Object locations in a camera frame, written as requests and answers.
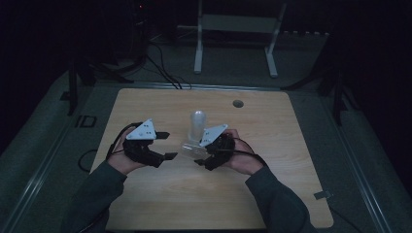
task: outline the person's right hand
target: person's right hand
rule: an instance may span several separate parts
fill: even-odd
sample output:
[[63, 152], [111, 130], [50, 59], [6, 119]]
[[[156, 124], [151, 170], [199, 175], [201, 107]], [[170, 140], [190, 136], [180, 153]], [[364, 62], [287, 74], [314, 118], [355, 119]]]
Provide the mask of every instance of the person's right hand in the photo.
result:
[[126, 139], [126, 135], [129, 134], [131, 131], [133, 131], [135, 128], [129, 128], [124, 133], [121, 135], [119, 142], [114, 149], [114, 153], [110, 155], [108, 158], [107, 162], [109, 165], [111, 165], [113, 168], [118, 170], [119, 172], [127, 175], [130, 172], [132, 172], [135, 169], [145, 167], [145, 164], [138, 163], [132, 161], [130, 158], [126, 156], [123, 150], [123, 142]]
[[[236, 129], [226, 129], [224, 133], [231, 134], [234, 138], [235, 150], [254, 153], [247, 144], [240, 140], [237, 140], [240, 139], [240, 137]], [[257, 159], [247, 154], [234, 153], [233, 156], [231, 156], [230, 159], [223, 166], [229, 167], [241, 174], [252, 175], [258, 170], [260, 170], [263, 167], [263, 164], [261, 164]]]

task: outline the dark background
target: dark background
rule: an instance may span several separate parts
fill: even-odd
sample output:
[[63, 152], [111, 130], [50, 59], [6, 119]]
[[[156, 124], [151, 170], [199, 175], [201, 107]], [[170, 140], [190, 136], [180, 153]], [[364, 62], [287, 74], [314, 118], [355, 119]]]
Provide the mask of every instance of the dark background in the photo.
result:
[[[67, 71], [72, 57], [86, 54], [116, 63], [115, 53], [121, 49], [123, 34], [113, 25], [131, 19], [127, 10], [131, 1], [122, 2], [126, 4], [120, 6], [115, 0], [2, 1], [0, 152], [25, 124], [54, 80]], [[210, 0], [205, 10], [270, 14], [262, 7], [266, 2], [270, 3], [245, 0], [233, 10], [230, 0]], [[134, 4], [144, 4], [145, 12], [139, 14], [147, 14], [150, 22], [171, 37], [177, 24], [196, 25], [197, 1], [140, 0]], [[288, 5], [282, 26], [285, 32], [330, 34], [316, 67], [338, 63], [345, 85], [352, 89], [409, 193], [411, 16], [410, 0], [294, 0]]]

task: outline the transparent cylinder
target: transparent cylinder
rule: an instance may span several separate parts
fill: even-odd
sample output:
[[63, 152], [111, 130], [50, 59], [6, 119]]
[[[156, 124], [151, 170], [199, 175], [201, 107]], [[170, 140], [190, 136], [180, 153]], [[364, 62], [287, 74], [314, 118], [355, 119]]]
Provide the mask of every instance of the transparent cylinder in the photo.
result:
[[190, 129], [188, 133], [189, 141], [198, 145], [203, 137], [206, 127], [206, 114], [203, 111], [195, 111], [190, 114]]

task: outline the metal stand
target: metal stand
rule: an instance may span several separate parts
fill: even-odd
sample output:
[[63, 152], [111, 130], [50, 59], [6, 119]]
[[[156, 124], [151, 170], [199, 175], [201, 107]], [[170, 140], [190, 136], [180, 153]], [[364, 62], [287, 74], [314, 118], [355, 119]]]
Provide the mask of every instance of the metal stand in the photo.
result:
[[221, 15], [207, 15], [202, 12], [202, 0], [198, 0], [197, 17], [197, 47], [194, 58], [194, 73], [200, 74], [202, 71], [203, 57], [203, 30], [223, 30], [238, 32], [259, 32], [272, 33], [272, 40], [268, 47], [264, 49], [266, 55], [269, 74], [272, 78], [278, 77], [275, 61], [273, 59], [273, 49], [279, 35], [279, 29], [285, 14], [287, 4], [284, 3], [278, 17], [235, 17]]
[[95, 83], [95, 78], [92, 72], [88, 71], [88, 64], [91, 64], [100, 71], [105, 72], [110, 78], [118, 81], [119, 83], [133, 83], [133, 81], [125, 79], [106, 66], [96, 62], [94, 59], [88, 57], [84, 57], [84, 59], [72, 58], [69, 62], [69, 91], [67, 92], [65, 98], [65, 100], [69, 101], [68, 116], [71, 116], [75, 112], [78, 105], [77, 75], [80, 75], [83, 84], [85, 85], [94, 85]]

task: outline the white triangular mount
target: white triangular mount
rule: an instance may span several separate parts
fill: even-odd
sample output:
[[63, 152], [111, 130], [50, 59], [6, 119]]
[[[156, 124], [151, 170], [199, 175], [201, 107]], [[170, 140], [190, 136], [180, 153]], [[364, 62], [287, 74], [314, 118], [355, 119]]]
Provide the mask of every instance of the white triangular mount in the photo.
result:
[[209, 144], [212, 144], [226, 130], [226, 128], [227, 124], [206, 128], [203, 132], [203, 137], [199, 146], [206, 147]]
[[155, 127], [151, 119], [143, 122], [126, 136], [128, 140], [154, 140], [155, 138]]

